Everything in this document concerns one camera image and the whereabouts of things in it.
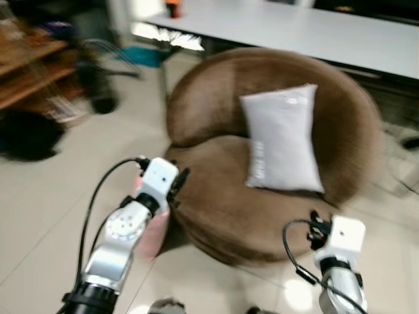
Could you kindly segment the brown round sofa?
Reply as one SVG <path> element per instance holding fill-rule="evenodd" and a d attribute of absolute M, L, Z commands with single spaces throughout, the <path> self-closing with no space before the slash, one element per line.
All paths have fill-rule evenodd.
<path fill-rule="evenodd" d="M 324 193 L 246 186 L 251 138 L 240 97 L 303 84 L 318 87 L 312 148 Z M 312 211 L 332 218 L 372 182 L 381 119 L 358 82 L 323 61 L 290 51 L 236 48 L 186 72 L 166 101 L 165 159 L 191 175 L 172 216 L 201 251 L 231 266 L 287 260 L 282 228 Z"/>

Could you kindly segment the light grey pillow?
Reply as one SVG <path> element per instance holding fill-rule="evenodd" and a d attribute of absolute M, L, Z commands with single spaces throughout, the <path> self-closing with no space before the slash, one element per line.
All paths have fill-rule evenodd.
<path fill-rule="evenodd" d="M 246 186 L 323 192 L 312 146 L 318 87 L 305 84 L 240 97 L 251 138 Z"/>

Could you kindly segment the teal floor mat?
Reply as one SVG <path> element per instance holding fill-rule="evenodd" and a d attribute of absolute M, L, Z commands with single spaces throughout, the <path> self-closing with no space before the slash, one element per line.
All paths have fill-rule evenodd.
<path fill-rule="evenodd" d="M 132 65 L 142 65 L 149 68 L 160 68 L 161 51 L 141 46 L 126 46 L 115 56 L 116 60 L 129 61 Z"/>

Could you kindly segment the black vacuum cleaner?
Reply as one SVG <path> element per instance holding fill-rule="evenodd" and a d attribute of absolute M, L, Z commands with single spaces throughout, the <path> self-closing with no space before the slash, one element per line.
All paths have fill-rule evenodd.
<path fill-rule="evenodd" d="M 93 113 L 113 113 L 118 108 L 119 101 L 109 77 L 128 76 L 135 80 L 143 80 L 143 72 L 128 59 L 128 55 L 108 41 L 95 38 L 75 39 L 71 44 L 80 52 L 80 57 L 75 62 L 76 74 L 84 95 L 90 101 Z M 117 55 L 128 66 L 129 71 L 113 71 L 105 68 L 98 61 L 96 50 Z"/>

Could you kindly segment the black bag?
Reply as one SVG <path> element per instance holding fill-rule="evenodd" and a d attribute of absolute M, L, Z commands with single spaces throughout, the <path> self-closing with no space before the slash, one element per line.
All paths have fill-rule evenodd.
<path fill-rule="evenodd" d="M 9 109 L 0 113 L 0 153 L 22 162 L 38 162 L 57 155 L 65 128 L 40 113 Z"/>

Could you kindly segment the orange bottle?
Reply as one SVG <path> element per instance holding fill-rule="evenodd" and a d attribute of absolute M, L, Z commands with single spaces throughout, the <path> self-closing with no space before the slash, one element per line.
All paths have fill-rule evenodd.
<path fill-rule="evenodd" d="M 181 4 L 182 0 L 165 0 L 165 6 L 169 18 L 177 19 L 182 16 Z"/>

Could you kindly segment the wooden shelf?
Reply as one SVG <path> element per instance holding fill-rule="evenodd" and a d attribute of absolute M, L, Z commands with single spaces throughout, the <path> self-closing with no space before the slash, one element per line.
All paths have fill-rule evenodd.
<path fill-rule="evenodd" d="M 66 42 L 0 18 L 0 113 L 43 114 L 67 128 L 83 123 L 90 111 L 76 73 L 79 59 Z"/>

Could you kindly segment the long white table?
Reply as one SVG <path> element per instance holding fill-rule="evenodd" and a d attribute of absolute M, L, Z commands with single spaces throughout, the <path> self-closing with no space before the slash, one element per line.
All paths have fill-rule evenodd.
<path fill-rule="evenodd" d="M 315 59 L 419 77 L 419 29 L 381 19 L 267 2 L 182 0 L 178 18 L 159 12 L 145 23 Z"/>

